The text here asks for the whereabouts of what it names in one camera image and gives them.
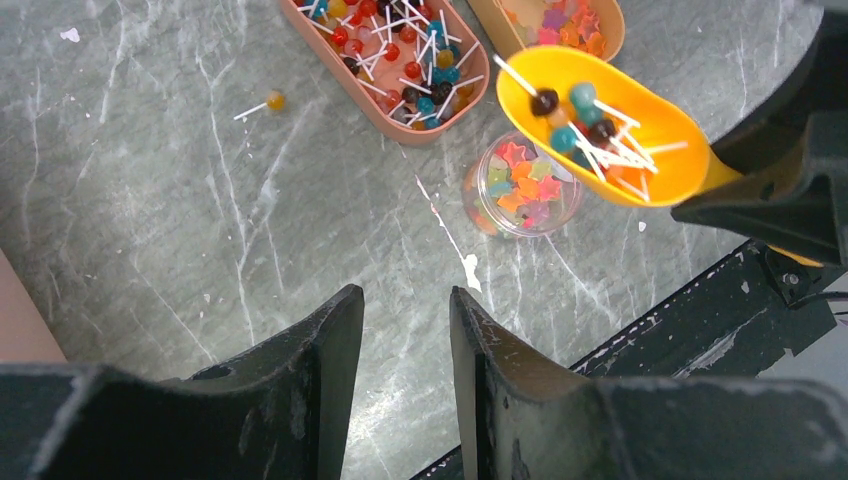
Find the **gray marble countertop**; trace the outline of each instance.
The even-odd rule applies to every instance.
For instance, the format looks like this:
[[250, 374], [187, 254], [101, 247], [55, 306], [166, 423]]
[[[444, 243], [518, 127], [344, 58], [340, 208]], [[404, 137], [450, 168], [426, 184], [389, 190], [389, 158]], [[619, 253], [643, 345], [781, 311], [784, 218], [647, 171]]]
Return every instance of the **gray marble countertop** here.
[[[783, 80], [821, 17], [793, 0], [621, 4], [614, 63], [711, 139]], [[359, 284], [346, 478], [407, 478], [457, 443], [448, 294], [465, 274], [415, 175], [479, 257], [483, 305], [566, 365], [741, 240], [591, 194], [550, 237], [487, 238], [459, 190], [511, 129], [493, 89], [435, 144], [401, 148], [275, 0], [0, 0], [0, 52], [0, 248], [66, 355], [186, 376]], [[271, 88], [283, 115], [232, 121]]]

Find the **yellow scoop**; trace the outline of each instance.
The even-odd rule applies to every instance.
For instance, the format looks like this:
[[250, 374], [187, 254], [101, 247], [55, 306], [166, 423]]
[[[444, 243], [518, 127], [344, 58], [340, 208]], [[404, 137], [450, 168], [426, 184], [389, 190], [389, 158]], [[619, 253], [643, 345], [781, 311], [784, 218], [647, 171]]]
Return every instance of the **yellow scoop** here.
[[[548, 152], [581, 182], [605, 200], [626, 206], [665, 207], [717, 187], [739, 177], [721, 163], [710, 149], [698, 125], [672, 103], [655, 95], [641, 84], [611, 65], [576, 49], [556, 46], [528, 48], [508, 60], [536, 89], [556, 90], [560, 105], [575, 118], [568, 93], [576, 83], [590, 82], [598, 92], [598, 100], [633, 118], [641, 124], [630, 133], [646, 149], [686, 142], [678, 150], [653, 154], [655, 174], [646, 173], [649, 200], [631, 193], [613, 179], [602, 182], [594, 172], [574, 164], [550, 147], [551, 127], [543, 117], [530, 111], [530, 95], [508, 73], [498, 74], [497, 92], [507, 117], [536, 145]], [[625, 169], [625, 179], [640, 185], [641, 171]]]

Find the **white paint chip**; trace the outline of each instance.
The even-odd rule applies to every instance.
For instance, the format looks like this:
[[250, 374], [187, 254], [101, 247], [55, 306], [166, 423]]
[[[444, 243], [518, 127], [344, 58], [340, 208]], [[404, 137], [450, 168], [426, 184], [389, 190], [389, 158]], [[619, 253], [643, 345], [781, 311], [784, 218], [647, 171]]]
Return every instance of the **white paint chip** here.
[[59, 37], [61, 37], [62, 40], [69, 40], [74, 43], [79, 43], [79, 32], [76, 28], [72, 28], [67, 32], [60, 33]]

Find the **glass jar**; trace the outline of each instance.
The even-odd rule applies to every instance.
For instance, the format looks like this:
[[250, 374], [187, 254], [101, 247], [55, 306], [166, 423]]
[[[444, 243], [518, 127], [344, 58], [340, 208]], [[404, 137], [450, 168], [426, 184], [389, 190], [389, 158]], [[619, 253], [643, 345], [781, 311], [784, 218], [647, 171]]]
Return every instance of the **glass jar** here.
[[539, 237], [565, 225], [583, 186], [519, 132], [497, 139], [468, 171], [462, 186], [468, 216], [500, 238]]

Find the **white stain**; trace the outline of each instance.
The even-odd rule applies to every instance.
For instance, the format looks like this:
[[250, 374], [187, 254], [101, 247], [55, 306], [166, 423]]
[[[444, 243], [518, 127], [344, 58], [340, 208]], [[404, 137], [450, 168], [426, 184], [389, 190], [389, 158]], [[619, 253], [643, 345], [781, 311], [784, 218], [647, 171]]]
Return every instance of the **white stain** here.
[[59, 36], [62, 38], [62, 40], [69, 40], [74, 43], [79, 43], [79, 32], [76, 28], [72, 28], [67, 32], [61, 32]]
[[418, 184], [418, 188], [421, 190], [421, 193], [424, 194], [424, 198], [430, 202], [430, 211], [433, 212], [433, 215], [435, 215], [436, 219], [439, 220], [439, 226], [444, 229], [445, 233], [448, 235], [448, 240], [450, 240], [451, 245], [453, 245], [454, 250], [456, 250], [457, 255], [459, 255], [459, 261], [462, 262], [462, 268], [465, 270], [465, 283], [468, 284], [468, 288], [473, 288], [474, 290], [483, 293], [483, 286], [480, 285], [480, 280], [477, 278], [477, 274], [475, 272], [477, 269], [477, 255], [474, 255], [473, 253], [467, 257], [462, 255], [462, 252], [456, 245], [456, 241], [453, 239], [453, 235], [451, 235], [448, 227], [442, 220], [442, 216], [439, 214], [439, 211], [436, 210], [436, 206], [433, 205], [433, 200], [430, 199], [430, 195], [427, 193], [427, 190], [424, 188], [424, 185], [421, 183], [421, 179], [418, 178], [418, 175], [415, 175], [415, 183]]

